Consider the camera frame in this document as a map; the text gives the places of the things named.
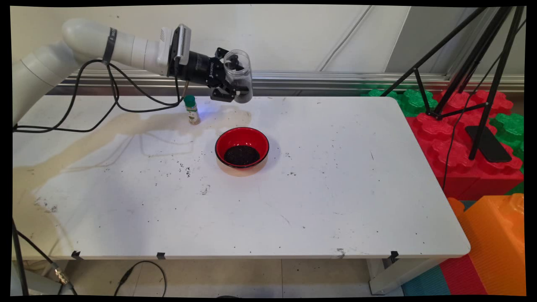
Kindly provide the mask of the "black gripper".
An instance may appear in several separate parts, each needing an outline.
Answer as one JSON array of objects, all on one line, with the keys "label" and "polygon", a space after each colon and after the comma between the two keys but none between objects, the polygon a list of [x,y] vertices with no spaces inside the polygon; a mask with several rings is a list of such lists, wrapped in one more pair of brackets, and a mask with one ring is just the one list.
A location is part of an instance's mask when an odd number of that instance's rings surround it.
[{"label": "black gripper", "polygon": [[206,85],[211,88],[213,101],[247,103],[250,101],[250,82],[243,80],[223,80],[223,65],[230,71],[241,71],[244,66],[236,52],[217,48],[215,57],[190,52],[186,65],[170,59],[167,77],[176,77],[182,81]]}]

